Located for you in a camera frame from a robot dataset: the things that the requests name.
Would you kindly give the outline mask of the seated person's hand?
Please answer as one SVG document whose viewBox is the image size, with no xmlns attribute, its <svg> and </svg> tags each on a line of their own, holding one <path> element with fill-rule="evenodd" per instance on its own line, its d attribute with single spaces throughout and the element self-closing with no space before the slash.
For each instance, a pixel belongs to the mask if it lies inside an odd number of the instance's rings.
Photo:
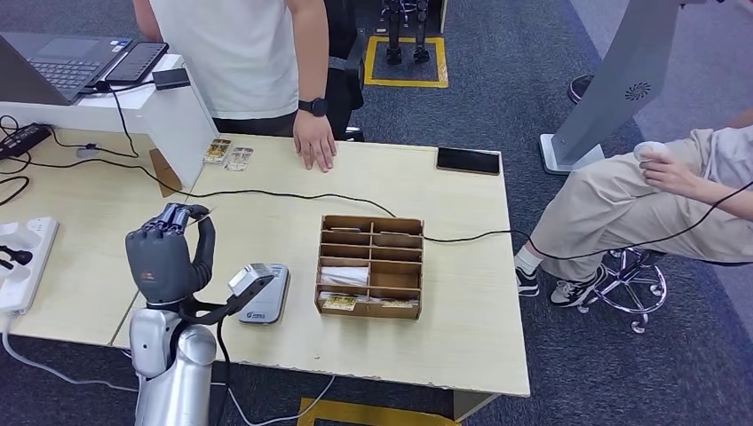
<svg viewBox="0 0 753 426">
<path fill-rule="evenodd" d="M 695 199 L 701 189 L 702 179 L 685 164 L 676 162 L 668 154 L 643 151 L 639 164 L 644 180 L 664 192 Z"/>
</svg>

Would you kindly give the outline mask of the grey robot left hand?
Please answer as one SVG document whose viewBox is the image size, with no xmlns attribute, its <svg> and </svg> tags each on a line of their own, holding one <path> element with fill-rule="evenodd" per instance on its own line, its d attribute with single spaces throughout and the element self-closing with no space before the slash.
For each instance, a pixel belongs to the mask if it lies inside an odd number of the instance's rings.
<svg viewBox="0 0 753 426">
<path fill-rule="evenodd" d="M 176 304 L 209 284 L 216 242 L 209 214 L 203 205 L 171 202 L 125 236 L 131 275 L 147 304 Z"/>
</svg>

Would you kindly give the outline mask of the standing person's left hand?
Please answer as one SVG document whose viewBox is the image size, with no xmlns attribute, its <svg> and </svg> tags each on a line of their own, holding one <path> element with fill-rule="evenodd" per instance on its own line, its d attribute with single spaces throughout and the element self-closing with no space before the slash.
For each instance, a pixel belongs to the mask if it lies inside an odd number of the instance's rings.
<svg viewBox="0 0 753 426">
<path fill-rule="evenodd" d="M 327 173 L 334 167 L 337 148 L 326 116 L 319 117 L 298 110 L 293 126 L 293 138 L 297 154 L 307 170 L 317 168 Z"/>
</svg>

